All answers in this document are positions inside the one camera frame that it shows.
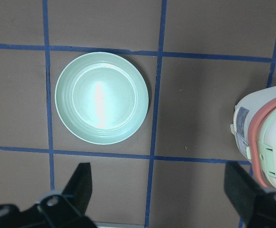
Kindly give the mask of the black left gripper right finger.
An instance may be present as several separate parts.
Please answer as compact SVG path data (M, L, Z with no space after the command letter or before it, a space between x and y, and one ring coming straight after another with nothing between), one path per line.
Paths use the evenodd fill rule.
M226 163L224 192L244 223L268 223L266 192L237 162Z

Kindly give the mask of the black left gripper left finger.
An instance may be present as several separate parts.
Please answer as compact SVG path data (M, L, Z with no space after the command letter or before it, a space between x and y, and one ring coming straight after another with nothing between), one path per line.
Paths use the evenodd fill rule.
M91 164L79 163L62 191L65 214L70 218L84 216L92 195Z

